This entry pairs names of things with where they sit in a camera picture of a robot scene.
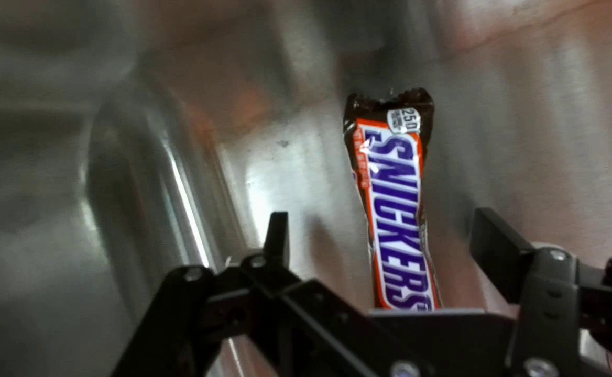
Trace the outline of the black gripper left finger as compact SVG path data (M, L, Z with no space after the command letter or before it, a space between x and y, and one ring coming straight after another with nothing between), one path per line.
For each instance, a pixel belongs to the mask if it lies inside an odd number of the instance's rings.
M275 211L263 250L242 264L166 275L111 377L205 377L236 337L279 377L432 377L399 336L295 277L288 253L290 216Z

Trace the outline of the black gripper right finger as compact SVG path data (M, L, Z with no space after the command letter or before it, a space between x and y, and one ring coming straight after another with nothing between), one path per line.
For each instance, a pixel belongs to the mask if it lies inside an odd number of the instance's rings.
M612 257L603 269L575 253L535 245L491 208L477 208L469 252L478 269L518 306L508 367L515 377L596 377L581 336L612 354Z

